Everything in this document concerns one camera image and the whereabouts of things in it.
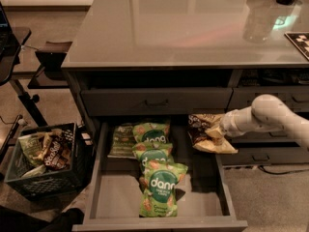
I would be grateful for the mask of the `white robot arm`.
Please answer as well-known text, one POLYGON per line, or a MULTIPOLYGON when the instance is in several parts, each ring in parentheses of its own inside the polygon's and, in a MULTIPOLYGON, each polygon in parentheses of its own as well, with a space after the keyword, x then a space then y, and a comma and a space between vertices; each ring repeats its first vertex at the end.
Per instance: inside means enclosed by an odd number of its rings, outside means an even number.
POLYGON ((224 138, 271 131, 283 131, 301 148, 309 149, 309 121, 269 94, 258 96, 248 107, 224 114, 217 125, 206 129, 206 134, 224 138))

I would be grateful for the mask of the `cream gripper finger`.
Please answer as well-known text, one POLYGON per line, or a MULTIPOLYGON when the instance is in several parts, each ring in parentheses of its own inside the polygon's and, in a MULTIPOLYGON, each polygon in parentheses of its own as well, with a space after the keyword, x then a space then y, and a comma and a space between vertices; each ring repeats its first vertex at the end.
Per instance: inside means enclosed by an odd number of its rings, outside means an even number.
POLYGON ((211 138, 223 138, 224 133, 222 132, 219 126, 212 126, 211 128, 206 129, 206 134, 211 138))

